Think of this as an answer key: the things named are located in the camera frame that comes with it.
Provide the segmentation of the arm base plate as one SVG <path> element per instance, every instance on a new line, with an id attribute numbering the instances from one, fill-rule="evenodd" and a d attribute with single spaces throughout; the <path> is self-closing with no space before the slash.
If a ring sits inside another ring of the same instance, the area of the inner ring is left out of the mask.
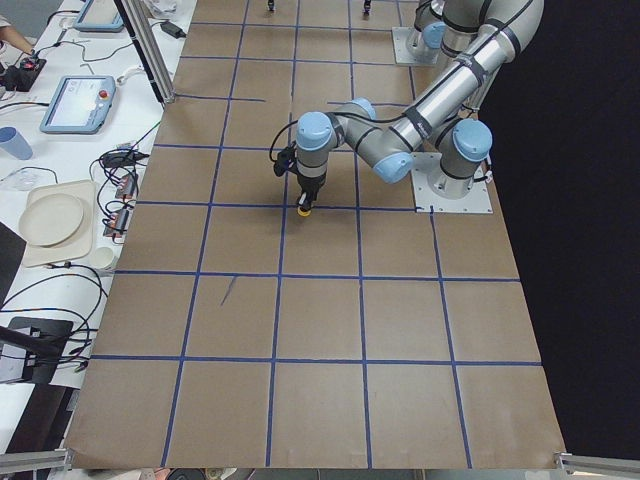
<path id="1" fill-rule="evenodd" d="M 404 66 L 435 67 L 450 60 L 441 50 L 445 32 L 444 22 L 428 25 L 422 31 L 414 27 L 393 27 L 395 62 Z"/>
<path id="2" fill-rule="evenodd" d="M 454 179 L 441 169 L 441 154 L 416 152 L 411 170 L 415 209 L 419 213 L 492 214 L 481 167 L 467 179 Z"/>

